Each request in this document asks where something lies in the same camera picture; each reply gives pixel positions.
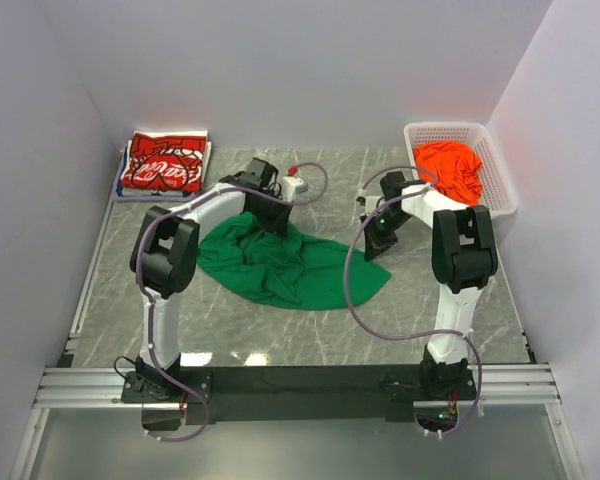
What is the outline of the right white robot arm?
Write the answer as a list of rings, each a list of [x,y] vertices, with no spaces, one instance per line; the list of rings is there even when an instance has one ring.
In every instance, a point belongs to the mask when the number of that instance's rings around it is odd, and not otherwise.
[[[380,187],[380,196],[360,189],[356,198],[365,209],[367,261],[396,244],[396,230],[408,220],[418,219],[431,229],[431,268],[439,297],[418,378],[424,395],[440,399],[473,385],[467,339],[477,302],[498,270],[491,214],[485,206],[448,198],[422,179],[407,180],[399,171],[385,171]]]

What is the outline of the green t-shirt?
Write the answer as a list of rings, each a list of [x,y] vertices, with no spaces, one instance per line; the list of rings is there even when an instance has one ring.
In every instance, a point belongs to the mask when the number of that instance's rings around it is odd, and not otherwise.
[[[199,243],[197,266],[251,302],[291,310],[347,307],[344,266],[349,247],[300,232],[269,233],[248,212],[215,227]]]

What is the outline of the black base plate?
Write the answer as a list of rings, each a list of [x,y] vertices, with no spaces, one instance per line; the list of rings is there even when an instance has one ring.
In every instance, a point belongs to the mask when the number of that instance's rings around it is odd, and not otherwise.
[[[420,401],[469,401],[477,382],[471,370],[435,377],[418,365],[183,367],[178,380],[129,371],[125,404],[173,404],[195,425],[213,422],[382,418],[412,422]]]

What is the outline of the folded red printed t-shirt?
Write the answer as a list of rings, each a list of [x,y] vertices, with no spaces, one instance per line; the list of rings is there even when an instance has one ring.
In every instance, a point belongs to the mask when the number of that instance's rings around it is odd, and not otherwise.
[[[122,185],[137,190],[200,193],[211,153],[206,130],[135,131],[127,143]]]

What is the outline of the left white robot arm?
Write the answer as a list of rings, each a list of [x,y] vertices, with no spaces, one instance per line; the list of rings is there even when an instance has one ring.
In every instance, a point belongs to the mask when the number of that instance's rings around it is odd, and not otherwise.
[[[156,401],[173,399],[180,388],[178,341],[181,293],[191,283],[199,243],[222,222],[244,212],[265,231],[287,231],[292,203],[307,183],[291,169],[285,176],[254,158],[181,206],[153,207],[145,214],[130,258],[143,300],[143,340],[135,361],[140,388]]]

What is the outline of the aluminium rail frame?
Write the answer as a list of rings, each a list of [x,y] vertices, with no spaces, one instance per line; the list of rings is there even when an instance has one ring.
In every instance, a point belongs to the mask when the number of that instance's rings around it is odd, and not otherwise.
[[[584,479],[556,381],[547,364],[484,367],[476,415],[443,441],[380,419],[218,423],[195,440],[144,437],[140,405],[123,405],[114,354],[139,347],[139,299],[127,271],[149,203],[113,203],[65,348],[74,365],[48,368],[10,479]],[[381,257],[391,283],[360,313],[385,333],[433,323],[437,286],[430,231],[417,220]],[[504,274],[478,306],[474,341],[497,360],[527,360],[526,338]],[[384,343],[346,312],[284,313],[248,304],[199,273],[183,299],[185,364],[255,366],[398,363],[416,342]]]

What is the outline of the white plastic basket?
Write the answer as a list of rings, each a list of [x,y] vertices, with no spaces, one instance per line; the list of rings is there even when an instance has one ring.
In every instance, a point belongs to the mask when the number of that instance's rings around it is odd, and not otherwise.
[[[478,171],[483,185],[479,203],[490,210],[493,218],[512,215],[517,210],[513,183],[484,125],[466,121],[415,122],[404,127],[404,138],[411,165],[415,165],[413,150],[423,143],[455,141],[467,145],[483,162]]]

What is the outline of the orange t-shirt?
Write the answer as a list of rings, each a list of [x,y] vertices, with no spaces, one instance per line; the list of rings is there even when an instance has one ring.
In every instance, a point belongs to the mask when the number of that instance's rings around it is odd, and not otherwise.
[[[479,204],[483,185],[483,162],[466,144],[455,141],[424,143],[413,150],[415,164],[434,173],[436,189],[454,201],[470,206]]]

